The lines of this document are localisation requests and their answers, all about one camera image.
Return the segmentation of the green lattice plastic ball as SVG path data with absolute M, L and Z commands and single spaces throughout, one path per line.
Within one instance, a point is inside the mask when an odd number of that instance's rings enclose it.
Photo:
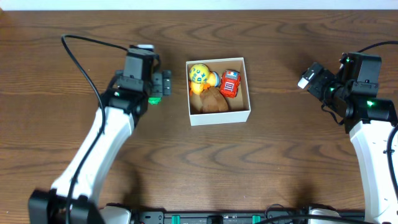
M 150 97 L 148 103 L 150 105 L 158 105 L 162 101 L 161 97 Z

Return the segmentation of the yellow ball with blue letters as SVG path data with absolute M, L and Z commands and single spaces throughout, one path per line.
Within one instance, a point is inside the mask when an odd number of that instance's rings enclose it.
M 189 71 L 190 81 L 196 84 L 207 83 L 210 76 L 210 69 L 202 63 L 195 64 Z

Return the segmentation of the orange rubber duck toy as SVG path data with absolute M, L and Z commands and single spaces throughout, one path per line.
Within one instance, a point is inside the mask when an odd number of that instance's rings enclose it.
M 205 84 L 197 84 L 189 81 L 189 95 L 193 94 L 200 95 L 204 90 L 209 89 L 210 87 L 218 87 L 220 85 L 220 77 L 216 72 L 210 73 L 210 80 Z

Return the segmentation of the brown plush toy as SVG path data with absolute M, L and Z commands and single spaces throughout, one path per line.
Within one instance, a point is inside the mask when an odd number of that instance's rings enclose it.
M 218 87 L 210 87 L 200 93 L 201 113 L 224 113 L 229 106 Z

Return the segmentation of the red toy car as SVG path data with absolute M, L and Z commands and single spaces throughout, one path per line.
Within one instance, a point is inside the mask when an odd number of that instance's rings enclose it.
M 225 70 L 221 77 L 220 92 L 224 97 L 235 98 L 238 93 L 241 75 L 234 70 Z

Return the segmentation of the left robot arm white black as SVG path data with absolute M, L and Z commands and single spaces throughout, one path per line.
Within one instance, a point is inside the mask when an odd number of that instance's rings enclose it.
M 129 209 L 98 208 L 106 176 L 120 148 L 147 111 L 149 98 L 171 94 L 171 72 L 161 72 L 153 45 L 130 46 L 123 70 L 106 91 L 77 154 L 49 191 L 35 190 L 28 201 L 31 223 L 130 223 Z

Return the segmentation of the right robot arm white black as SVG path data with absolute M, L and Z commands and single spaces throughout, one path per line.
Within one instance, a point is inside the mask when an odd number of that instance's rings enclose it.
M 364 219 L 397 223 L 397 113 L 391 100 L 377 97 L 382 59 L 349 52 L 334 74 L 319 63 L 298 81 L 333 118 L 341 117 L 356 152 L 365 198 Z

